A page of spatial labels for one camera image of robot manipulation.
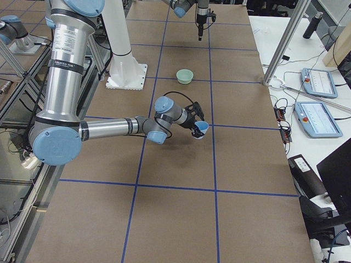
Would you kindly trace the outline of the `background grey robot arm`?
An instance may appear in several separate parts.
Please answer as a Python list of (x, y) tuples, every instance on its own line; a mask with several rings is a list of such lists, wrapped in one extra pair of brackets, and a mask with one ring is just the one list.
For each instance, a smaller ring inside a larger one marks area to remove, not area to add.
[(1, 17), (1, 41), (9, 45), (10, 51), (17, 55), (34, 55), (41, 46), (49, 44), (45, 37), (29, 34), (16, 15)]

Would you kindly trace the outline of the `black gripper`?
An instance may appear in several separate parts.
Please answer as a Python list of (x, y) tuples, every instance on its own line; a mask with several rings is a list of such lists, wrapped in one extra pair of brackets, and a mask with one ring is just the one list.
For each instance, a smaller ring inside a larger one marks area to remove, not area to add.
[(196, 9), (196, 23), (198, 25), (198, 40), (202, 41), (204, 24), (207, 22), (208, 8)]
[(194, 138), (202, 138), (205, 134), (195, 124), (195, 117), (197, 116), (201, 121), (205, 120), (204, 112), (201, 108), (201, 105), (195, 101), (192, 107), (187, 107), (184, 109), (184, 115), (186, 116), (185, 121), (180, 125), (183, 128), (191, 129), (191, 134)]

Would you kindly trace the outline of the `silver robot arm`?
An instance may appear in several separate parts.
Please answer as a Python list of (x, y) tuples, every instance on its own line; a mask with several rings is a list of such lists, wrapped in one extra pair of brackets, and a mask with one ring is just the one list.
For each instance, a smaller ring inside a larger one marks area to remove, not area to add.
[(108, 88), (141, 90), (147, 65), (132, 54), (125, 13), (121, 1), (47, 1), (46, 21), (54, 29), (52, 54), (48, 63), (48, 83), (43, 110), (36, 114), (29, 132), (34, 155), (43, 163), (63, 165), (75, 159), (82, 143), (89, 139), (144, 134), (162, 144), (171, 136), (171, 125), (189, 129), (200, 139), (205, 130), (200, 105), (181, 107), (171, 98), (156, 100), (155, 116), (85, 122), (77, 116), (79, 89), (89, 38), (101, 16), (112, 52)]
[(198, 28), (198, 40), (201, 41), (203, 37), (204, 25), (207, 22), (207, 18), (210, 17), (209, 0), (162, 0), (163, 3), (167, 4), (175, 13), (178, 18), (182, 18), (190, 10), (190, 8), (197, 4), (196, 7), (196, 19)]

